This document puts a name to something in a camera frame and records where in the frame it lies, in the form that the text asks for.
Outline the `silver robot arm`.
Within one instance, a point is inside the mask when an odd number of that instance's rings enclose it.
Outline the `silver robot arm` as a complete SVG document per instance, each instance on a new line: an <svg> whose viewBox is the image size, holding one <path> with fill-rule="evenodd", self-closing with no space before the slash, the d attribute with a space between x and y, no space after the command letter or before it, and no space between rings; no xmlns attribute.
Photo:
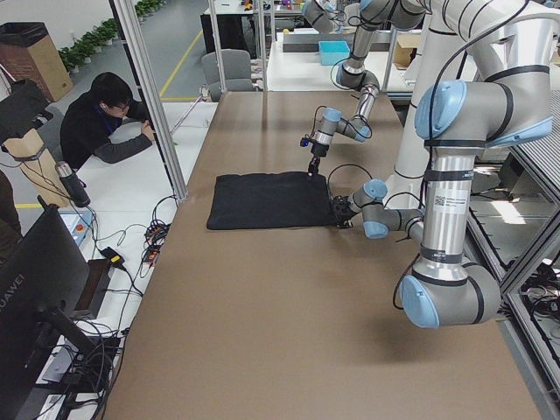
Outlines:
<svg viewBox="0 0 560 420"><path fill-rule="evenodd" d="M336 133L361 143L372 136L368 118L380 93L380 82L365 68L365 59L376 30L387 22L398 30L413 29L421 23L424 13L425 8L413 1L361 1L358 12L350 16L334 9L327 1L304 4L304 17L320 33L332 32L344 23L355 28L351 52L338 64L336 84L360 94L351 118L344 118L338 109L326 107L311 134L301 139L302 146L311 145L312 158L307 170L310 179L319 173L320 159L326 156Z"/></svg>
<svg viewBox="0 0 560 420"><path fill-rule="evenodd" d="M488 148L524 144L552 130L550 59L559 35L557 9L534 1L365 1L366 23L410 28L431 15L435 34L458 37L479 80L437 78L416 105L415 131L430 157L423 210L386 209L361 187L353 207L369 238L404 230L419 255L398 293L422 328L478 324L498 310L492 275L463 253L475 158Z"/></svg>

